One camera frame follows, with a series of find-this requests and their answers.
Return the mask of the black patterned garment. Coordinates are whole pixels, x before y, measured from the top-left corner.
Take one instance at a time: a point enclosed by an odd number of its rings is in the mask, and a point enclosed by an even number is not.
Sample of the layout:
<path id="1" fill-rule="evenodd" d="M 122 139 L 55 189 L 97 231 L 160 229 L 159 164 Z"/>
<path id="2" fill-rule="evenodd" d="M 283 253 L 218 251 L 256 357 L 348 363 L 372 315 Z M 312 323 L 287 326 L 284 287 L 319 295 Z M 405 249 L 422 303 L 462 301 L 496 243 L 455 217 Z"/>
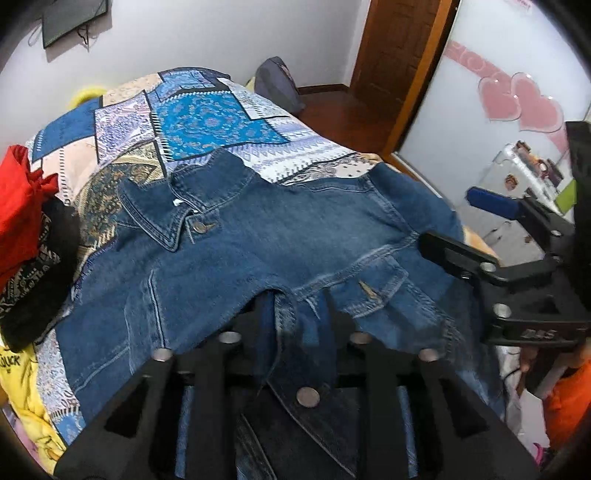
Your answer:
<path id="1" fill-rule="evenodd" d="M 42 206 L 37 256 L 23 263 L 1 293 L 1 338 L 20 352 L 47 329 L 70 291 L 77 266 L 80 219 L 52 198 Z"/>

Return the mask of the white cabinet with stickers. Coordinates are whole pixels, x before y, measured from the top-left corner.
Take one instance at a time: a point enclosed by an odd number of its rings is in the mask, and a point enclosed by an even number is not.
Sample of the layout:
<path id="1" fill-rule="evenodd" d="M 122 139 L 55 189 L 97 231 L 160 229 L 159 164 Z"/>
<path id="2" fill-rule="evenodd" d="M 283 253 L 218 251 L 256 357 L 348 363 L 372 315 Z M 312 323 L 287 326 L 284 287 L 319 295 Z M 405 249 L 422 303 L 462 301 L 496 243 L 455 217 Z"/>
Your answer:
<path id="1" fill-rule="evenodd" d="M 496 194 L 519 199 L 531 196 L 568 221 L 572 212 L 557 204 L 558 184 L 564 179 L 551 160 L 530 152 L 523 142 L 505 146 L 481 177 L 478 186 Z M 498 255 L 505 265 L 516 265 L 543 257 L 531 235 L 515 220 L 472 207 L 464 200 L 457 207 L 462 222 Z"/>

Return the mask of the white wardrobe with pink hearts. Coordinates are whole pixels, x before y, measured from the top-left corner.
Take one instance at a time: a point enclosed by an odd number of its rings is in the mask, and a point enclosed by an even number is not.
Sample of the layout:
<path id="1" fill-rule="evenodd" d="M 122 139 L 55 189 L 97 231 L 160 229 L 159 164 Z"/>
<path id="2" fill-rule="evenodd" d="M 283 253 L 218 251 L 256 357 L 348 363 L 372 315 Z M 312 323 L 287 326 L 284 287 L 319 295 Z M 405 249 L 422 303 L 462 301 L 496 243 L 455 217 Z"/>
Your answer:
<path id="1" fill-rule="evenodd" d="M 590 107 L 590 74 L 538 1 L 463 1 L 398 151 L 452 204 L 507 145 L 570 174 L 564 124 Z"/>

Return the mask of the patchwork patterned bed cover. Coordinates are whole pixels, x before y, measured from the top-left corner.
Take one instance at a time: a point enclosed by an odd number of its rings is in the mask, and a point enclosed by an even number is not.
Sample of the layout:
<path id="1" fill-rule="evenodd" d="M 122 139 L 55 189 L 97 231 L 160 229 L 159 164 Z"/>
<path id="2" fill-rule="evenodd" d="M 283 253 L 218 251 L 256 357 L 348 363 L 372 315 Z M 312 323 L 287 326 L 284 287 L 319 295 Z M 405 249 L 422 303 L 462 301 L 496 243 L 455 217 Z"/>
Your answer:
<path id="1" fill-rule="evenodd" d="M 319 136 L 221 73 L 181 68 L 154 74 L 150 81 L 148 89 L 74 109 L 41 130 L 32 146 L 35 163 L 58 169 L 83 220 L 79 275 L 36 347 L 37 388 L 66 443 L 90 421 L 83 419 L 68 384 L 56 329 L 72 310 L 86 262 L 115 236 L 122 181 L 145 185 L 162 180 L 180 168 L 206 164 L 219 150 L 235 155 L 267 182 L 284 186 L 359 177 L 378 164 L 389 166 L 381 162 L 335 174 L 332 167 L 352 163 L 356 152 Z"/>

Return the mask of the grey blue backpack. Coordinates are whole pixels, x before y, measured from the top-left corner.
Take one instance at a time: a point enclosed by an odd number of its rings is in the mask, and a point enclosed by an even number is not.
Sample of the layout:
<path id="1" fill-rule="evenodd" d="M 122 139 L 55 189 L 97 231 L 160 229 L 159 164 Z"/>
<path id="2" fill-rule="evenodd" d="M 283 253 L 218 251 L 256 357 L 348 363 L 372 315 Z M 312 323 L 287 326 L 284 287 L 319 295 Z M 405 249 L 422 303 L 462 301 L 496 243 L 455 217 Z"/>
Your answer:
<path id="1" fill-rule="evenodd" d="M 267 58 L 256 69 L 254 91 L 290 114 L 300 114 L 305 108 L 296 82 L 279 56 Z"/>

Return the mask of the brown wooden door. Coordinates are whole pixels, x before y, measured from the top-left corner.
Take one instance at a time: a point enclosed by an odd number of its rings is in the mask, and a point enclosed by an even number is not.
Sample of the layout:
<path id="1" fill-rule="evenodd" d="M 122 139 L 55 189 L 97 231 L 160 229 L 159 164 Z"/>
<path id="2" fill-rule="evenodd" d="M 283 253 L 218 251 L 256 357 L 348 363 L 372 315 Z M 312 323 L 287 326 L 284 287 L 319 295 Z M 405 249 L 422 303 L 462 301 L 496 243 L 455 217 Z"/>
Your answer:
<path id="1" fill-rule="evenodd" d="M 389 127 L 380 143 L 381 153 L 390 154 L 402 144 L 458 7 L 452 0 L 370 2 L 351 89 Z"/>

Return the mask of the blue denim jacket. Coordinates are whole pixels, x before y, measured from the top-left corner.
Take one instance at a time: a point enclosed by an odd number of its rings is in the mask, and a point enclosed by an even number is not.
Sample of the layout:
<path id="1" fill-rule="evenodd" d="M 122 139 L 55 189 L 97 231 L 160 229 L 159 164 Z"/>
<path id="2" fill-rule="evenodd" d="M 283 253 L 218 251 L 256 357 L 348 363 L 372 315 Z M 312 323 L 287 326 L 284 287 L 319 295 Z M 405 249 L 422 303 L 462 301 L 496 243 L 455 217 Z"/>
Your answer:
<path id="1" fill-rule="evenodd" d="M 424 259 L 457 213 L 385 164 L 284 186 L 228 151 L 145 185 L 119 184 L 114 238 L 86 262 L 56 329 L 66 378 L 93 420 L 158 348 L 193 349 L 263 302 L 263 386 L 238 417 L 242 479 L 351 479 L 359 403 L 332 386 L 327 301 L 385 346 L 436 351 L 496 414 L 504 388 L 471 288 Z"/>

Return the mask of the wall mounted black television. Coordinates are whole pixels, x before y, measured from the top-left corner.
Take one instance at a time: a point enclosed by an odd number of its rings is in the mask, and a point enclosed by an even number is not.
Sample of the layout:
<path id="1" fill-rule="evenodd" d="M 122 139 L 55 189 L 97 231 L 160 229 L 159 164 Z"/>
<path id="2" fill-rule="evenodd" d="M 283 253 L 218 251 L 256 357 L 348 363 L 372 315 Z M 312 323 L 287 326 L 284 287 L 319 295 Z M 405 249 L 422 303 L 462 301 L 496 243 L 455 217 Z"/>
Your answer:
<path id="1" fill-rule="evenodd" d="M 42 13 L 42 42 L 47 49 L 59 39 L 107 13 L 107 0 L 56 0 Z"/>

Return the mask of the red garment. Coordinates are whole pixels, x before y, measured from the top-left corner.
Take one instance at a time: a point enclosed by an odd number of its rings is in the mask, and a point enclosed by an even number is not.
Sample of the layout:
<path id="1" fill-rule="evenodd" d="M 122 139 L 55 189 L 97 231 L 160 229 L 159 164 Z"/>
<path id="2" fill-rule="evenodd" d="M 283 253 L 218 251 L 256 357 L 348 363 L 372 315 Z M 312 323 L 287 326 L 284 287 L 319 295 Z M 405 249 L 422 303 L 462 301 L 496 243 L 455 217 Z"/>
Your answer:
<path id="1" fill-rule="evenodd" d="M 1 289 L 37 255 L 42 205 L 58 191 L 57 174 L 31 170 L 26 147 L 7 149 L 1 162 Z"/>

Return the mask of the yellow printed garment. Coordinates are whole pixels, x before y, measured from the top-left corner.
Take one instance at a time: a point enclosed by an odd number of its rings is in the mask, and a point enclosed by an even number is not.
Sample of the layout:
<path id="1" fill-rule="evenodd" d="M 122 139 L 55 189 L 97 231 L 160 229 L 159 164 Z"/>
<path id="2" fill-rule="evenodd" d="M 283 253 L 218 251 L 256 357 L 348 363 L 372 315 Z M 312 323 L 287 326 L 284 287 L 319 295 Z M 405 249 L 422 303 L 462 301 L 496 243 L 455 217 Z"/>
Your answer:
<path id="1" fill-rule="evenodd" d="M 50 475 L 66 450 L 37 388 L 38 362 L 31 346 L 14 352 L 1 344 L 1 390 L 35 445 L 40 464 Z"/>

